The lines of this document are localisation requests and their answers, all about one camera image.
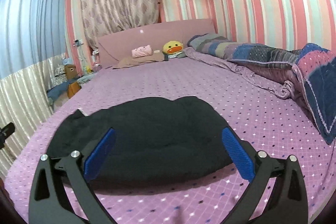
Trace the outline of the pink rolled plush pillow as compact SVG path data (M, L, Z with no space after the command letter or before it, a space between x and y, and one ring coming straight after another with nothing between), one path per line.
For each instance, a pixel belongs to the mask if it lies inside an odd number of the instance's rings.
M131 56L133 59L151 56L153 54L153 50L150 45L141 46L131 50Z

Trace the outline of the patchwork purple blue quilt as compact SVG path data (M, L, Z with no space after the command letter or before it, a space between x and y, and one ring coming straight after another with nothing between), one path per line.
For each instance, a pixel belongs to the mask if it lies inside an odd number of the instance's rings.
M284 85L284 96L305 109L324 141L331 144L335 139L335 52L314 43L287 51L232 42L218 34L193 36L187 46Z

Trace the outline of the brown cardboard box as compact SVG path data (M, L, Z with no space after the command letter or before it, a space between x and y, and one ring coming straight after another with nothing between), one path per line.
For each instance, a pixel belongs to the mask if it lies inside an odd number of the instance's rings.
M74 79L77 76L77 70L75 65L72 64L65 65L64 70L66 73L67 80Z

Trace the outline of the blue cloth on floor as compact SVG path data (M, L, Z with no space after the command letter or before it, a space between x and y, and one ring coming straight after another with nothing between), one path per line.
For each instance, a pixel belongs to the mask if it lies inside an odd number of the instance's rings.
M63 93L68 90L68 86L72 83L75 83L76 81L77 79L71 79L48 90L47 97L49 100L49 104L53 104Z

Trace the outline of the pink padded headboard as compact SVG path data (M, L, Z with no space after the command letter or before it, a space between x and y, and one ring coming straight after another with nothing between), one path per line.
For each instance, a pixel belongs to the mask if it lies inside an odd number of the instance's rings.
M177 20L131 28L98 38L100 65L103 68L117 65L122 59L131 56L131 50L150 45L152 50L176 40L184 46L195 35L215 33L211 19Z

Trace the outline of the brown flat pillow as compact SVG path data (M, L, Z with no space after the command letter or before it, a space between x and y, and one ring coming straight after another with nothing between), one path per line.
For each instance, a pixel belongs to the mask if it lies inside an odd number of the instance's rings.
M168 58L162 52L158 52L150 56L138 57L138 58L126 57L122 59L117 65L115 65L113 69L131 68L131 67L136 67L139 65L163 62L167 60Z

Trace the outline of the yellow duck plush toy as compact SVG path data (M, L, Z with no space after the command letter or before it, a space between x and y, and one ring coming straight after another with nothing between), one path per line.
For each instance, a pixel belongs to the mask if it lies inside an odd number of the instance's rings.
M169 41L167 42L162 49L165 61L169 61L170 59L175 58L183 58L185 57L185 53L183 51L183 44L178 41Z

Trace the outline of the black and white large garment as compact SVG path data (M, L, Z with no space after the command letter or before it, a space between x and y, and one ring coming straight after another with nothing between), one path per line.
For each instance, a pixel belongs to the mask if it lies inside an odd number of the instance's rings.
M222 143L227 125L211 105L197 97L140 98L89 116L76 110L55 131L47 155L67 156L112 128L116 143L91 182L102 186L173 184L202 178L231 164Z

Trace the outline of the blue and cream curtain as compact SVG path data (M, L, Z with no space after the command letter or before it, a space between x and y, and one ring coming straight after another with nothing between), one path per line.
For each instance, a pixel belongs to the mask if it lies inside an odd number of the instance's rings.
M66 55L65 0L1 0L1 126L15 133L1 151L1 178L52 116L47 91Z

